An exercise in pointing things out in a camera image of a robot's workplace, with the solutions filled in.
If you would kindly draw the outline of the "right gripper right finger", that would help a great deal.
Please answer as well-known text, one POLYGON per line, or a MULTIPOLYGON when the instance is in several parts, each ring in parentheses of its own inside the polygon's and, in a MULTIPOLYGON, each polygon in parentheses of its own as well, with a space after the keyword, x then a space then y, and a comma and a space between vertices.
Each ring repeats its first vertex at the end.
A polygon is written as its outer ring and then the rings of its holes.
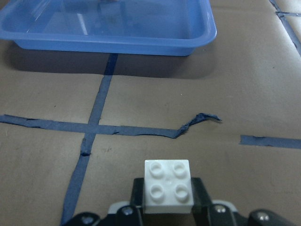
POLYGON ((211 197, 201 178, 191 178, 193 207, 207 207, 212 204, 211 197))

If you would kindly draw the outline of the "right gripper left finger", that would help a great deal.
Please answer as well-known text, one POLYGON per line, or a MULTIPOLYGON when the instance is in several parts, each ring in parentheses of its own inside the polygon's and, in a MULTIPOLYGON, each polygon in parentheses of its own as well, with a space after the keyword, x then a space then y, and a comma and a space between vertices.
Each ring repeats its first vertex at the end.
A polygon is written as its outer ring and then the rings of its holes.
POLYGON ((135 178, 133 181, 130 205, 143 207, 144 198, 144 178, 135 178))

